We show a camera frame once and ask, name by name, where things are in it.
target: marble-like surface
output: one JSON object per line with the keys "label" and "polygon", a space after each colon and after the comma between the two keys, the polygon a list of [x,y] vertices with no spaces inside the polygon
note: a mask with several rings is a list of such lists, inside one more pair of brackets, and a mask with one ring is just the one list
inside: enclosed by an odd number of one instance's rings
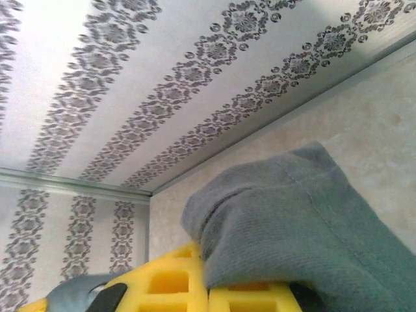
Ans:
{"label": "marble-like surface", "polygon": [[222,170],[321,142],[380,219],[416,253],[416,55],[341,92],[151,200],[150,259],[189,240],[189,196]]}

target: patterned wall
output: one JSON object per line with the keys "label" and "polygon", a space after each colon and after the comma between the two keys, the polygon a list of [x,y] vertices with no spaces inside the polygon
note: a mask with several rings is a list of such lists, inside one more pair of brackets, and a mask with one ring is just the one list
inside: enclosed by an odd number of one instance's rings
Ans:
{"label": "patterned wall", "polygon": [[144,263],[147,205],[1,186],[0,311],[80,274]]}
{"label": "patterned wall", "polygon": [[144,190],[416,31],[416,0],[61,2],[0,0],[0,166]]}

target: patterned ceiling panel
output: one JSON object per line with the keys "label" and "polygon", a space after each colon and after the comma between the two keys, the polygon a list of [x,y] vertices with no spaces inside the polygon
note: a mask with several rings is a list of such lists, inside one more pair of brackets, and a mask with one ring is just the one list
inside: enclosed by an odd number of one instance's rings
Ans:
{"label": "patterned ceiling panel", "polygon": [[[0,166],[145,190],[416,31],[416,0],[92,0],[63,37],[64,7],[35,23],[27,1],[0,2]],[[58,60],[28,52],[34,25]]]}

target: floral pattern stripe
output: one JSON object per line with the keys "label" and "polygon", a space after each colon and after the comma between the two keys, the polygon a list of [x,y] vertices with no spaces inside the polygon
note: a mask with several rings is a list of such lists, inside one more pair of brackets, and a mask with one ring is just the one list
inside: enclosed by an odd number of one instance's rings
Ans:
{"label": "floral pattern stripe", "polygon": [[111,239],[110,272],[121,273],[133,269],[133,219],[135,205],[127,201],[117,201],[114,211],[113,238]]}
{"label": "floral pattern stripe", "polygon": [[26,170],[53,174],[83,127],[123,69],[127,54],[146,34],[148,20],[156,20],[161,8],[156,0],[92,0],[96,15],[88,15],[81,47],[71,54],[51,109],[27,163]]}
{"label": "floral pattern stripe", "polygon": [[13,51],[13,46],[18,42],[10,35],[10,31],[19,31],[18,26],[20,24],[20,21],[13,16],[12,11],[22,10],[23,5],[16,0],[3,0],[0,2],[0,131],[6,110],[3,104],[7,104],[7,85],[12,80],[7,72],[11,72],[13,67],[8,62],[14,60],[15,52]]}
{"label": "floral pattern stripe", "polygon": [[100,182],[149,136],[182,109],[200,88],[207,86],[224,66],[231,65],[249,43],[259,40],[267,32],[267,23],[277,23],[283,9],[295,8],[301,0],[257,0],[231,3],[223,11],[222,25],[211,25],[209,36],[201,36],[194,51],[185,53],[185,61],[178,62],[172,73],[158,84],[148,101],[142,102],[134,116],[115,133],[79,179]]}
{"label": "floral pattern stripe", "polygon": [[0,311],[15,312],[28,303],[29,289],[44,228],[44,211],[49,193],[26,189],[20,192],[10,243],[6,246],[6,267],[0,272]]}
{"label": "floral pattern stripe", "polygon": [[93,228],[94,204],[96,199],[88,196],[76,196],[73,198],[71,223],[68,226],[68,236],[65,245],[64,266],[60,275],[62,281],[74,276],[88,273],[88,254],[90,253]]}
{"label": "floral pattern stripe", "polygon": [[416,2],[404,0],[362,0],[355,14],[341,16],[341,23],[327,26],[317,34],[314,44],[306,43],[298,53],[291,53],[283,64],[261,76],[245,93],[237,94],[223,109],[215,111],[204,123],[182,136],[127,179],[122,186],[140,188],[173,165],[219,137],[244,118],[272,103],[303,79],[330,65],[331,59],[342,57],[356,44],[369,39],[371,32],[383,31],[399,14],[409,14]]}

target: gray cloth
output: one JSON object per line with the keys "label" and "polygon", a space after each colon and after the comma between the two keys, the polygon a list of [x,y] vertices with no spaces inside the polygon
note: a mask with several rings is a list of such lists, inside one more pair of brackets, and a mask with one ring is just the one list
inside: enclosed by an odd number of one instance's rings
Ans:
{"label": "gray cloth", "polygon": [[416,311],[415,256],[317,142],[224,171],[181,223],[208,289],[308,281],[329,311]]}

